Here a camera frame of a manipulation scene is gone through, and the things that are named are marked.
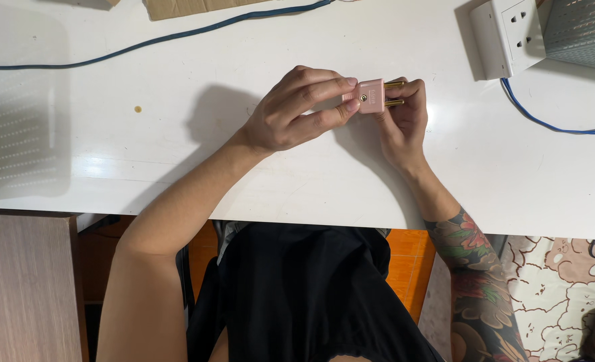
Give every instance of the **brass prong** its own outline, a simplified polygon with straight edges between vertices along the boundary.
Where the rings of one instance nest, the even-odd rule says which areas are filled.
[[[405,100],[404,99],[397,99],[395,101],[386,101],[384,103],[384,106],[385,107],[401,106],[402,104],[405,104]]]
[[[393,82],[386,82],[384,88],[402,87],[405,85],[403,80],[394,80]]]

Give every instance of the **white desk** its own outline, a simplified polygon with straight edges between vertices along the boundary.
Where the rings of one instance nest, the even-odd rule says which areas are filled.
[[[62,2],[76,4],[0,0],[0,64],[87,60],[314,0],[158,22],[137,0],[111,11]],[[595,135],[540,127],[514,108],[499,81],[474,80],[480,64],[467,12],[482,2],[337,1],[83,68],[0,71],[0,207],[139,213],[218,149],[288,70],[305,64],[360,80],[424,79],[425,153],[484,232],[595,238]],[[595,128],[594,69],[543,61],[511,84],[536,117]],[[423,227],[410,193],[382,159],[373,120],[361,117],[262,162],[212,218]]]

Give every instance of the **blue cable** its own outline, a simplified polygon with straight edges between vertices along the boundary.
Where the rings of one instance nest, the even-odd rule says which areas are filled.
[[[310,5],[292,6],[292,7],[289,7],[289,8],[267,10],[267,11],[263,11],[263,12],[245,13],[245,14],[242,14],[242,15],[238,15],[236,17],[231,17],[228,20],[224,20],[224,21],[218,22],[218,23],[213,24],[213,25],[205,26],[203,28],[194,29],[194,30],[188,30],[187,32],[181,32],[181,33],[171,34],[169,36],[163,36],[163,37],[158,37],[158,38],[151,39],[151,40],[148,40],[148,41],[144,41],[144,42],[139,43],[137,45],[132,45],[132,46],[130,46],[128,48],[125,48],[123,50],[118,50],[117,52],[114,52],[114,53],[111,53],[111,54],[107,54],[107,55],[104,55],[102,57],[98,57],[96,59],[92,59],[92,60],[89,60],[89,61],[78,62],[78,63],[73,63],[73,64],[62,64],[62,65],[45,65],[45,64],[6,65],[6,66],[0,66],[0,70],[70,69],[70,68],[77,68],[79,66],[86,66],[86,65],[89,65],[89,64],[97,63],[97,62],[102,62],[102,61],[105,61],[107,59],[117,57],[117,56],[119,56],[121,54],[125,54],[125,53],[131,52],[133,50],[137,50],[137,49],[142,48],[144,46],[148,46],[148,45],[152,45],[152,44],[157,44],[157,43],[163,43],[164,41],[173,40],[173,39],[179,39],[179,38],[183,38],[183,37],[195,36],[197,34],[207,33],[207,32],[213,31],[215,29],[223,28],[224,26],[229,26],[229,25],[234,24],[236,22],[240,22],[242,20],[253,19],[253,18],[256,18],[256,17],[277,16],[277,15],[283,15],[283,14],[286,14],[286,13],[306,12],[306,11],[309,11],[309,10],[321,8],[322,6],[328,5],[331,2],[333,2],[333,1],[335,1],[335,0],[321,0],[321,1],[318,1],[317,3],[310,4]]]
[[[573,129],[561,129],[558,127],[554,127],[550,124],[547,124],[545,122],[543,122],[542,120],[537,119],[536,117],[534,117],[533,115],[530,114],[530,112],[528,112],[522,105],[521,103],[519,103],[516,100],[516,97],[514,96],[514,93],[512,93],[512,87],[510,87],[510,80],[508,78],[501,78],[502,81],[502,85],[505,87],[505,90],[507,90],[507,94],[510,95],[510,98],[512,99],[512,102],[518,107],[518,109],[530,120],[535,121],[536,123],[542,125],[543,127],[547,127],[549,129],[551,129],[552,131],[556,131],[556,132],[566,132],[566,133],[582,133],[584,135],[595,135],[595,129],[590,129],[587,131],[575,131]]]

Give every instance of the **tattoo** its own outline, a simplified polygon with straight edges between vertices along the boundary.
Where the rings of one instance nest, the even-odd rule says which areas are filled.
[[[461,209],[425,225],[452,274],[454,361],[527,362],[501,261],[474,220]]]

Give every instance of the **person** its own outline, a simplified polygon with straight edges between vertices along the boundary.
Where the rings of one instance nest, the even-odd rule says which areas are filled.
[[[400,80],[385,92],[405,104],[375,119],[452,275],[453,360],[527,361],[500,260],[425,160],[425,85]],[[294,68],[232,138],[143,210],[116,247],[97,361],[442,361],[386,283],[389,245],[370,228],[248,224],[209,263],[186,326],[177,252],[261,160],[343,126],[359,100],[303,113],[356,84]]]

